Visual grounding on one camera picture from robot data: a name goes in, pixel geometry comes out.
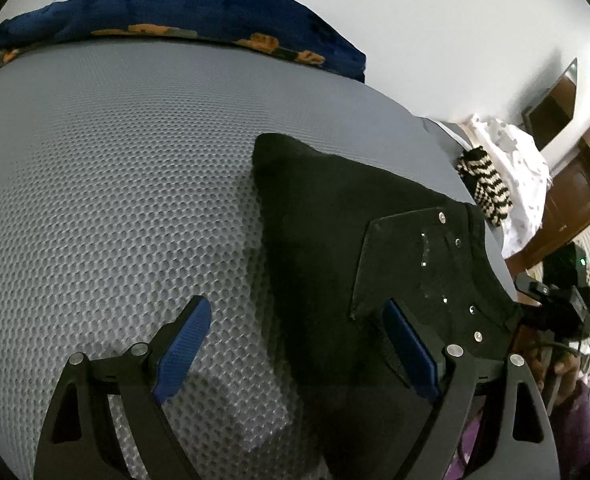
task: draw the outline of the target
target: human hand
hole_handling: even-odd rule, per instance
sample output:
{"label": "human hand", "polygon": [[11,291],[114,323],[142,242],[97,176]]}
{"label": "human hand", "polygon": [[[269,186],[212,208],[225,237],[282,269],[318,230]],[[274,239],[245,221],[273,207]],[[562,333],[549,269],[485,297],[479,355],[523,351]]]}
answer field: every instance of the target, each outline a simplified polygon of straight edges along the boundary
{"label": "human hand", "polygon": [[[524,359],[531,369],[533,378],[537,383],[537,388],[540,393],[544,389],[544,379],[546,377],[547,368],[542,363],[542,348],[535,348],[524,353]],[[555,398],[555,405],[559,405],[568,399],[576,388],[579,374],[579,357],[566,352],[564,357],[555,363],[553,372],[556,375],[562,376],[560,381],[560,389],[558,396]]]}

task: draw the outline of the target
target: metal rivet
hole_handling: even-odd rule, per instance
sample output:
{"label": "metal rivet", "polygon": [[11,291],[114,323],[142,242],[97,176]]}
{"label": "metal rivet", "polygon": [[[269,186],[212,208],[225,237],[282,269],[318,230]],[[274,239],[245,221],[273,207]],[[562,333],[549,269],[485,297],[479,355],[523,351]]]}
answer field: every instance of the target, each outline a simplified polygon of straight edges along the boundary
{"label": "metal rivet", "polygon": [[75,352],[68,358],[68,362],[72,365],[78,365],[84,360],[84,354],[81,352]]}
{"label": "metal rivet", "polygon": [[524,358],[520,354],[511,354],[511,362],[515,366],[522,366],[524,364]]}
{"label": "metal rivet", "polygon": [[464,349],[460,345],[448,345],[446,351],[448,355],[453,357],[462,357],[464,355]]}
{"label": "metal rivet", "polygon": [[130,353],[136,356],[144,355],[148,351],[149,345],[146,343],[135,343],[130,349]]}

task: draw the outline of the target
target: black and beige striped cloth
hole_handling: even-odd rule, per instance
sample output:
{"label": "black and beige striped cloth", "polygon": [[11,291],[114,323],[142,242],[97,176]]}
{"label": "black and beige striped cloth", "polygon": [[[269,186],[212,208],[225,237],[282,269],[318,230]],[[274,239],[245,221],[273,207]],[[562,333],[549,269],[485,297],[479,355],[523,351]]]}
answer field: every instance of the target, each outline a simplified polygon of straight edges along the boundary
{"label": "black and beige striped cloth", "polygon": [[513,207],[511,193],[481,146],[464,151],[456,170],[484,216],[495,227],[500,227]]}

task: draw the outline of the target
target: person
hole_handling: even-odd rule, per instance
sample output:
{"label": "person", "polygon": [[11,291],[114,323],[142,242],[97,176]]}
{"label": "person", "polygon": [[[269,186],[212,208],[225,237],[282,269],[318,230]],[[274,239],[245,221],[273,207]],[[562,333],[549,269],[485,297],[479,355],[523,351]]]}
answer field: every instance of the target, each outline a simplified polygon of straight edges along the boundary
{"label": "person", "polygon": [[[547,369],[542,363],[541,349],[523,352],[537,387],[541,392]],[[579,380],[579,357],[567,353],[554,365],[560,375],[560,389],[550,414],[550,426],[555,439],[562,480],[590,480],[590,400],[589,388]],[[462,433],[458,453],[444,476],[444,480],[458,480],[470,458],[480,429],[480,416],[476,416]]]}

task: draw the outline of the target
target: textured mesh fabric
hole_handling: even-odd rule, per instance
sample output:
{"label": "textured mesh fabric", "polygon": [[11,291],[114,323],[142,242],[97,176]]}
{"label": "textured mesh fabric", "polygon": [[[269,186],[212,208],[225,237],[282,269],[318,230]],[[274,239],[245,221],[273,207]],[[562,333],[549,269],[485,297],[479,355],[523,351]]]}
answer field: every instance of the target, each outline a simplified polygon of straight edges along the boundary
{"label": "textured mesh fabric", "polygon": [[[208,479],[325,478],[283,357],[251,177],[277,131],[471,202],[403,107],[233,48],[99,40],[0,70],[0,454],[22,479],[69,354],[148,341],[194,294],[213,325],[163,409]],[[490,261],[511,290],[499,250]],[[132,474],[145,470],[112,402]]]}

